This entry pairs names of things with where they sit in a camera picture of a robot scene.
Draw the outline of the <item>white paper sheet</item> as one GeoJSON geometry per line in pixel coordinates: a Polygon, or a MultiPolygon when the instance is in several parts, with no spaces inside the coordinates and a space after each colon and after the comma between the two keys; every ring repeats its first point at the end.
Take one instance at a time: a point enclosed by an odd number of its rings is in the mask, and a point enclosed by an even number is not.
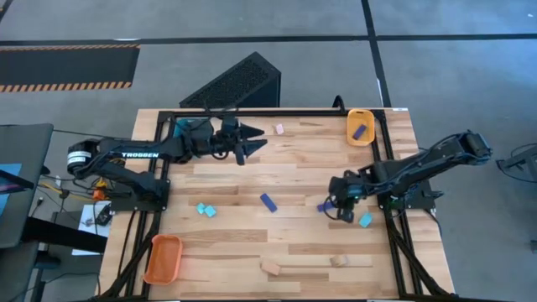
{"type": "Polygon", "coordinates": [[[109,201],[98,201],[95,205],[84,205],[81,212],[78,230],[96,234],[102,237],[108,237],[112,222],[110,221],[105,226],[101,226],[95,224],[95,219],[104,209],[104,207],[108,206],[109,204],[109,201]]]}

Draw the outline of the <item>yellow plastic bin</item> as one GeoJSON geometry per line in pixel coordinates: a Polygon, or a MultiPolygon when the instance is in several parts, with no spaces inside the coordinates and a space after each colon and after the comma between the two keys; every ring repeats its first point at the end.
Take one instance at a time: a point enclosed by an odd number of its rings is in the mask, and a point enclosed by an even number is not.
{"type": "Polygon", "coordinates": [[[368,146],[375,137],[375,117],[373,113],[366,109],[350,110],[347,114],[347,143],[355,147],[365,147],[368,146]],[[352,135],[362,124],[367,126],[367,131],[359,140],[354,140],[352,135]]]}

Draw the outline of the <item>large rectangular wooden block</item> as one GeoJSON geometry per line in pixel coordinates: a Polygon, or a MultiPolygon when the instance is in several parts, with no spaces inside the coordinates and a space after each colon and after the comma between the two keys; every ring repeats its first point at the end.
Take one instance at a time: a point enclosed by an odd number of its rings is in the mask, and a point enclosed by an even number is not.
{"type": "Polygon", "coordinates": [[[272,260],[264,258],[260,261],[260,269],[269,275],[278,276],[281,267],[272,260]]]}

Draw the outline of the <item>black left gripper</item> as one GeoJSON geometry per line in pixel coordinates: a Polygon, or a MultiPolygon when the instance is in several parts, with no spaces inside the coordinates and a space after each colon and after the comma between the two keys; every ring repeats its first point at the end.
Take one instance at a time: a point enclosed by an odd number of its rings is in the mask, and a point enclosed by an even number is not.
{"type": "Polygon", "coordinates": [[[264,135],[264,130],[239,123],[235,117],[224,117],[221,128],[211,136],[213,154],[243,154],[248,158],[268,143],[267,139],[246,140],[264,135]]]}

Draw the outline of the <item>black hazard-striped floor mat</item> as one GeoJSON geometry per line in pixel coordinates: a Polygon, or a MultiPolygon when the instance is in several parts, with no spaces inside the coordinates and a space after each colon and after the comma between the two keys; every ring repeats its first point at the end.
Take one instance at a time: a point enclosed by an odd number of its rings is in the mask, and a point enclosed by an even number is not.
{"type": "Polygon", "coordinates": [[[127,89],[141,46],[0,47],[0,93],[127,89]]]}

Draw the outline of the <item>dark blue rectangular block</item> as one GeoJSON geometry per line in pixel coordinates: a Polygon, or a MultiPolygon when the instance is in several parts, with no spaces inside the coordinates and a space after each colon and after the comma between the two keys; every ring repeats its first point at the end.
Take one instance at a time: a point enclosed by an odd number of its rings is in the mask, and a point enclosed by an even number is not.
{"type": "Polygon", "coordinates": [[[260,200],[263,202],[263,204],[268,208],[270,212],[274,213],[278,210],[278,207],[276,206],[274,201],[267,194],[260,195],[260,200]]]}

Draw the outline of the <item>black handheld device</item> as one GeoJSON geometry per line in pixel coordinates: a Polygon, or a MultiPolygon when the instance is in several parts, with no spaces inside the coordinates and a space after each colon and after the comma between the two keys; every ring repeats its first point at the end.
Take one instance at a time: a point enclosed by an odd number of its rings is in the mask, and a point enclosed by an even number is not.
{"type": "Polygon", "coordinates": [[[110,205],[105,205],[105,206],[102,207],[102,209],[100,210],[100,212],[96,216],[95,223],[98,226],[106,227],[108,225],[108,223],[111,221],[111,219],[112,219],[111,206],[110,205]]]}

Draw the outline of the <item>orange plastic bin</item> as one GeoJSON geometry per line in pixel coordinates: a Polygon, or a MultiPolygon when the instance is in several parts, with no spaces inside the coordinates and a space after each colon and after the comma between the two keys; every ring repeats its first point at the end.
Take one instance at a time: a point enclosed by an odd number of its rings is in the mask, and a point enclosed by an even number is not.
{"type": "Polygon", "coordinates": [[[183,251],[182,241],[175,235],[159,234],[153,237],[152,252],[143,280],[152,285],[172,284],[179,276],[183,251]]]}

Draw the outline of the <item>blue-screen monitor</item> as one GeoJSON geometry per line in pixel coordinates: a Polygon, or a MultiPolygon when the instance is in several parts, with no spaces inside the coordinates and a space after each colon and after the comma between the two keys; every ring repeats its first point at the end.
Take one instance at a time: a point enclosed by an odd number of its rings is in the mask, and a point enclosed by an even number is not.
{"type": "Polygon", "coordinates": [[[21,164],[0,164],[0,215],[11,194],[33,189],[35,184],[20,177],[21,164]]]}

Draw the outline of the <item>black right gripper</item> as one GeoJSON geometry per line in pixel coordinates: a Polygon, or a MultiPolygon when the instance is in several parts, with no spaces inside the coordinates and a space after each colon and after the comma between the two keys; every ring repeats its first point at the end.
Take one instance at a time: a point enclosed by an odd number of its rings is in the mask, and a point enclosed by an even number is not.
{"type": "Polygon", "coordinates": [[[328,192],[332,205],[338,209],[337,219],[353,223],[353,210],[344,208],[353,208],[355,203],[365,198],[362,177],[351,170],[345,170],[343,176],[331,177],[328,192]]]}

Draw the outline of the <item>black perforated computer case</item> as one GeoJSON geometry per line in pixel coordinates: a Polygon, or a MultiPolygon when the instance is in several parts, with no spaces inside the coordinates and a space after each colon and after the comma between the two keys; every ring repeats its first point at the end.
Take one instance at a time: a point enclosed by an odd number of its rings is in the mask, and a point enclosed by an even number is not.
{"type": "Polygon", "coordinates": [[[181,108],[280,107],[281,72],[253,52],[179,103],[181,108]]]}

